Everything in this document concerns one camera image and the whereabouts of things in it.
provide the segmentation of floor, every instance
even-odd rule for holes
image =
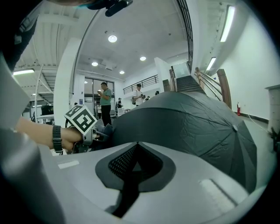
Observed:
[[[257,184],[256,189],[267,185],[277,166],[276,153],[273,151],[273,140],[265,131],[268,124],[241,117],[257,146]]]

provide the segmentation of white column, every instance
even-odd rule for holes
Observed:
[[[171,66],[165,62],[164,60],[160,59],[160,58],[155,58],[154,62],[156,64],[156,68],[157,68],[157,74],[158,74],[158,81],[160,84],[160,90],[161,93],[163,93],[164,87],[163,87],[163,80],[170,80],[170,72],[169,70],[171,69]]]
[[[80,104],[80,99],[83,99],[84,104],[84,75],[75,73],[73,93],[70,104],[74,107],[74,103]]]
[[[69,110],[69,90],[75,59],[81,39],[71,38],[62,55],[54,86],[53,110],[56,125],[65,126],[64,114]]]

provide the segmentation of human arm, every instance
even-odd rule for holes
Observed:
[[[53,149],[53,126],[37,124],[20,117],[15,129],[26,133],[36,143]],[[61,128],[61,139],[62,148],[72,150],[74,143],[82,140],[82,135],[75,128]]]
[[[104,98],[105,100],[109,100],[110,97],[112,96],[112,91],[108,89],[106,95],[98,91],[98,94],[100,95],[101,98]]]

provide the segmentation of staircase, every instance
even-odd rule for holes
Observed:
[[[192,76],[184,76],[176,79],[177,92],[200,92],[205,94],[204,90],[198,85]]]

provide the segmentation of fluorescent light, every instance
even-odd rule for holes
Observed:
[[[222,37],[220,39],[221,42],[225,42],[227,40],[228,33],[231,29],[231,24],[232,24],[232,21],[233,21],[234,14],[235,14],[235,8],[233,6],[229,6],[227,8],[227,18],[226,18],[226,22],[225,22],[225,25],[224,25],[224,30],[223,30],[223,33],[222,33]]]
[[[210,70],[210,68],[212,67],[212,65],[214,64],[214,62],[216,61],[216,58],[211,58],[211,61],[206,69],[206,71]]]
[[[21,74],[27,74],[27,73],[34,73],[34,69],[26,69],[21,71],[16,71],[13,73],[13,75],[21,75]]]
[[[118,38],[117,38],[115,35],[111,35],[111,36],[109,36],[109,38],[108,38],[108,40],[109,40],[111,43],[116,42],[117,39],[118,39]]]

